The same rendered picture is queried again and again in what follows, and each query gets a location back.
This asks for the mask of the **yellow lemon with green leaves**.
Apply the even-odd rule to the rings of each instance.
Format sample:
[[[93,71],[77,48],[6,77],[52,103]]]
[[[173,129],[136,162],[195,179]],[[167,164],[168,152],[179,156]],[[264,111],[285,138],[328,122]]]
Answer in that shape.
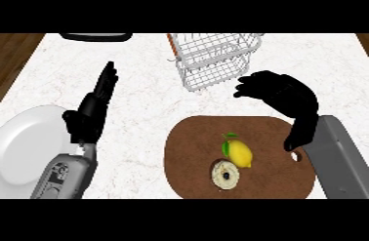
[[[235,133],[221,135],[221,154],[238,168],[249,168],[252,163],[252,151]]]

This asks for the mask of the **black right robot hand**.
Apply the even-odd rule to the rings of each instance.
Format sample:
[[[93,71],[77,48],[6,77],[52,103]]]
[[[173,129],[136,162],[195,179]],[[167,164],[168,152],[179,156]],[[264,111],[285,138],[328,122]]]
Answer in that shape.
[[[294,119],[283,149],[292,151],[313,141],[319,102],[311,89],[289,75],[269,70],[254,72],[238,79],[236,98],[261,100],[280,114]]]

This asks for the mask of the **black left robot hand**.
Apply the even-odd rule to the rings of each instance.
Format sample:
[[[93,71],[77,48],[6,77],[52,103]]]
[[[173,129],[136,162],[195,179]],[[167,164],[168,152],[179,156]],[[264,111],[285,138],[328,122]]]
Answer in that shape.
[[[66,110],[62,114],[71,143],[97,142],[117,81],[117,69],[111,61],[99,74],[93,91],[87,93],[78,109]]]

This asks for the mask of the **pale round bagel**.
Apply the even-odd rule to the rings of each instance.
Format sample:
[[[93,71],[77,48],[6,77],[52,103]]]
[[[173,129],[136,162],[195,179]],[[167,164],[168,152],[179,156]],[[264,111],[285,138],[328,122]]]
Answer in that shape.
[[[232,162],[218,160],[211,170],[214,185],[221,190],[233,189],[239,182],[239,171]]]

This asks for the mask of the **white round plate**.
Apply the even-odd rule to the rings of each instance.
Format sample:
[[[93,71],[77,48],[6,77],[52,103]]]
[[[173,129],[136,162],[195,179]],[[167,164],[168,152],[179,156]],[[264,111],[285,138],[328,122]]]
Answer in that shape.
[[[50,160],[75,152],[65,111],[56,105],[37,106],[0,127],[0,199],[29,199]]]

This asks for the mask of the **black rimmed tray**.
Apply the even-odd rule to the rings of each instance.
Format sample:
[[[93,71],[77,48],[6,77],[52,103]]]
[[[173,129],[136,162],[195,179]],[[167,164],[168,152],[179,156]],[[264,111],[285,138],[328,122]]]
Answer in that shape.
[[[118,35],[87,35],[87,34],[72,34],[72,33],[59,33],[62,38],[75,41],[84,42],[124,42],[127,41],[133,33],[124,33]]]

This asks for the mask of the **brown wooden cutting board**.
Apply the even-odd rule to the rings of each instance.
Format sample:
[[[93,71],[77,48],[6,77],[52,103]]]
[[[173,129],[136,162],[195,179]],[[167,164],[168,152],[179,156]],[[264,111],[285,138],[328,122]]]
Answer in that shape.
[[[283,150],[291,125],[270,116],[192,116],[173,127],[164,148],[164,171],[183,198],[304,199],[314,185],[314,169],[303,149]],[[248,145],[252,164],[239,170],[238,185],[220,189],[211,179],[214,163],[224,159],[223,136]]]

